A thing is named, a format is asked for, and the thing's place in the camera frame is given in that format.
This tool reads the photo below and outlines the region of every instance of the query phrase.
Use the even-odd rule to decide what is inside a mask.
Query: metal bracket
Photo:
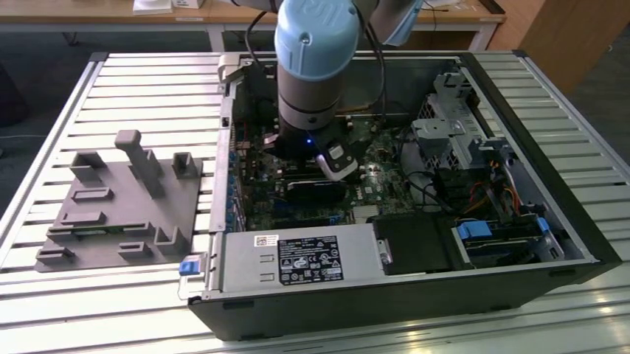
[[[227,53],[219,57],[219,65],[216,73],[219,74],[219,82],[230,83],[242,76],[239,69],[242,67],[242,58],[238,53]]]

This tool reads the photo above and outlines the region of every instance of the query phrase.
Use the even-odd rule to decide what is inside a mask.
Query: blue latch
[[[484,221],[466,221],[456,227],[459,238],[466,240],[476,237],[492,237],[488,223]]]
[[[550,225],[547,224],[547,220],[545,218],[538,218],[535,219],[535,223],[538,224],[538,227],[541,228],[542,234],[546,234],[550,231]]]
[[[184,260],[179,263],[179,275],[185,277],[188,275],[198,275],[200,269],[200,262],[199,260]]]

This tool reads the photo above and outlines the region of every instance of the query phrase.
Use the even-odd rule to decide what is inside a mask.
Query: floor
[[[0,214],[11,202],[43,139],[93,52],[207,52],[200,32],[81,33],[68,46],[61,34],[0,34],[0,63],[31,108],[29,118],[0,128]],[[242,38],[226,34],[227,50],[244,50]],[[268,33],[252,38],[256,50],[271,50]],[[579,111],[630,162],[630,27],[570,96]],[[8,136],[23,136],[3,139]]]

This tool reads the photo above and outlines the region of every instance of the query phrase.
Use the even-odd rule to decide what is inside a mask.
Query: warning label
[[[343,280],[336,236],[278,240],[278,255],[283,285]]]

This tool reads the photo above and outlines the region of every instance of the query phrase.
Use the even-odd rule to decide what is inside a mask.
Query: white label
[[[190,21],[190,22],[202,22],[204,20],[203,17],[176,17],[176,21]]]
[[[254,238],[254,247],[278,246],[278,235],[258,235]]]

